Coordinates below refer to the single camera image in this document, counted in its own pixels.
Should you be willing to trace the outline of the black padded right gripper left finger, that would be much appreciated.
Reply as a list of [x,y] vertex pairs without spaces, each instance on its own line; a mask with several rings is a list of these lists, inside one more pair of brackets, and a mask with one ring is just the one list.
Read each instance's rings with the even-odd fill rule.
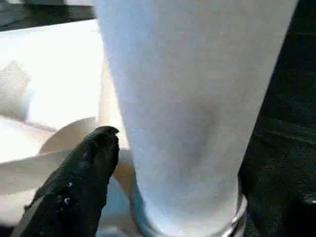
[[95,129],[39,187],[13,237],[93,237],[119,160],[119,130]]

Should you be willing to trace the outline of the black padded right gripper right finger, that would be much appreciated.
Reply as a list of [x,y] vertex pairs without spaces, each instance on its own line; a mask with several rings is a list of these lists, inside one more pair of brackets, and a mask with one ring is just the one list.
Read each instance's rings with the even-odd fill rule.
[[269,230],[255,225],[247,217],[248,237],[314,237],[316,235],[316,194],[299,196],[283,212],[279,222]]

